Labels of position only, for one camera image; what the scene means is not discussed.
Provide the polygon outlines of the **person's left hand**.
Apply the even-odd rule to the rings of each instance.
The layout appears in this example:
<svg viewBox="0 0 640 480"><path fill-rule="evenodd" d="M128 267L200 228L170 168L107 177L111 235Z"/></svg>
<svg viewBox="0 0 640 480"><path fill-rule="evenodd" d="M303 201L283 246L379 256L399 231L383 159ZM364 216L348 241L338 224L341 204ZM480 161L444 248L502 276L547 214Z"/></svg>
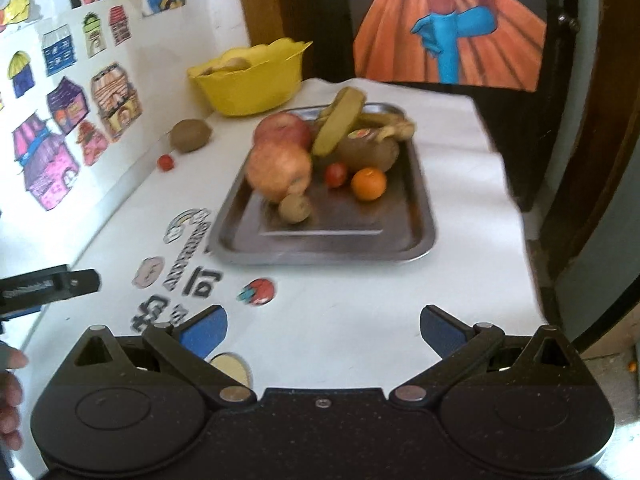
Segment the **person's left hand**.
<svg viewBox="0 0 640 480"><path fill-rule="evenodd" d="M18 451L23 445L20 406L24 392L14 372L27 365L24 352L1 343L1 441L11 451Z"/></svg>

